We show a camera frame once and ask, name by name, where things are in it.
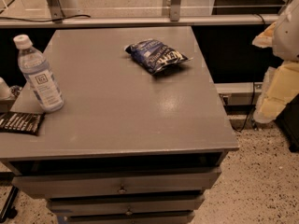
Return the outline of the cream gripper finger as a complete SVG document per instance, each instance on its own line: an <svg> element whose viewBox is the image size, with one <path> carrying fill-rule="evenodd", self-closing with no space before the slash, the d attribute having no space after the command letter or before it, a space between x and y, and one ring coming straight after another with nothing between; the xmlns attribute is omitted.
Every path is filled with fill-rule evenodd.
<svg viewBox="0 0 299 224"><path fill-rule="evenodd" d="M256 103L253 119L258 123L269 123L298 94L299 62L284 61L278 68L269 67L264 74L262 93Z"/></svg>
<svg viewBox="0 0 299 224"><path fill-rule="evenodd" d="M257 35L253 41L252 45L258 48L271 48L273 43L273 34L276 26L276 22L269 25L263 32Z"/></svg>

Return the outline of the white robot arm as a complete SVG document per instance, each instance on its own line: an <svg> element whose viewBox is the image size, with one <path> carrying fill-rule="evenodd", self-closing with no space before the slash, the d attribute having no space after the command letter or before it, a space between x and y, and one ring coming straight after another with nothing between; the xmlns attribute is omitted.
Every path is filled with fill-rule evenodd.
<svg viewBox="0 0 299 224"><path fill-rule="evenodd" d="M299 0L292 0L252 44L271 48L283 60L278 68L269 67L265 72L253 113L256 122L269 123L299 94Z"/></svg>

